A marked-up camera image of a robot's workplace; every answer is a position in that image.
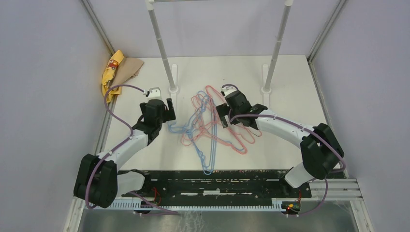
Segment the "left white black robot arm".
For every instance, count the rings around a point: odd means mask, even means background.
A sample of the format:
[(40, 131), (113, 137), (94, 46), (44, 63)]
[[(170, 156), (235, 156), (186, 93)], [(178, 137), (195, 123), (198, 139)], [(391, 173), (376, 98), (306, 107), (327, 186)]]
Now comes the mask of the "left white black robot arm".
[(152, 191), (150, 181), (140, 178), (135, 181), (139, 171), (119, 174), (120, 168), (138, 151), (149, 146), (159, 135), (163, 123), (176, 119), (173, 102), (150, 99), (140, 104), (142, 115), (132, 126), (132, 136), (114, 151), (108, 150), (99, 155), (83, 156), (73, 189), (75, 197), (88, 200), (93, 205), (107, 208), (116, 197), (135, 191), (145, 197)]

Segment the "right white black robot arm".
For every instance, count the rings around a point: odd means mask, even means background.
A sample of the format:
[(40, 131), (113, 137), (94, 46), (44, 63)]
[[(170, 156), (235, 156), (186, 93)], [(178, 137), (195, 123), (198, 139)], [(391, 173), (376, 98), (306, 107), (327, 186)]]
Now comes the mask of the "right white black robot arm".
[(250, 127), (278, 136), (300, 149), (301, 163), (280, 178), (279, 191), (283, 196), (292, 197), (304, 183), (324, 180), (330, 173), (346, 168), (344, 152), (327, 124), (310, 126), (280, 117), (267, 106), (251, 105), (234, 86), (224, 85), (221, 94), (225, 103), (217, 106), (217, 112), (224, 128), (237, 124)]

